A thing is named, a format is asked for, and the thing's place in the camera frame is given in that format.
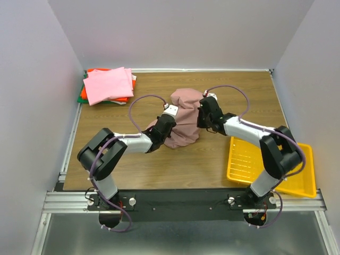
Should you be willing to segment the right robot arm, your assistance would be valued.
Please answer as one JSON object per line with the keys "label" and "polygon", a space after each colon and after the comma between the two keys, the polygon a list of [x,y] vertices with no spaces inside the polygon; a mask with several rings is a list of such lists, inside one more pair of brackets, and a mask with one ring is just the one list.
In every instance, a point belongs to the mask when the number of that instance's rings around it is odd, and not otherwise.
{"label": "right robot arm", "polygon": [[287,127],[260,126],[235,114],[224,114],[213,96],[203,97],[199,101],[198,111],[198,128],[240,138],[261,150],[263,171],[241,195],[242,204],[251,207],[258,205],[285,178],[304,169],[305,154]]}

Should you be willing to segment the dusty pink graphic t-shirt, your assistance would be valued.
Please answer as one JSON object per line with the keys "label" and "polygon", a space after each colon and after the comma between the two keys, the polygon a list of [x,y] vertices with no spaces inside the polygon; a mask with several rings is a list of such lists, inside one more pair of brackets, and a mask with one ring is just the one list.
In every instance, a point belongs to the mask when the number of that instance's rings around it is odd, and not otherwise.
{"label": "dusty pink graphic t-shirt", "polygon": [[195,143],[200,133],[197,118],[202,93],[191,88],[181,88],[176,89],[170,98],[172,105],[178,107],[178,112],[175,117],[176,126],[172,128],[171,137],[165,139],[164,145],[176,149]]}

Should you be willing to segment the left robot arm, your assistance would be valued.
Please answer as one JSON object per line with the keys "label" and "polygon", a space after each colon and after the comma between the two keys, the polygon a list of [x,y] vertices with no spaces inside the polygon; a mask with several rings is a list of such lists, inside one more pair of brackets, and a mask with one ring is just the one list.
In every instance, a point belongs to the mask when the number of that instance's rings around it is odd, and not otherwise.
{"label": "left robot arm", "polygon": [[153,126],[139,134],[119,134],[103,128],[78,152],[77,159],[89,172],[93,187],[111,200],[118,193],[111,173],[122,156],[156,151],[175,126],[175,115],[162,113]]}

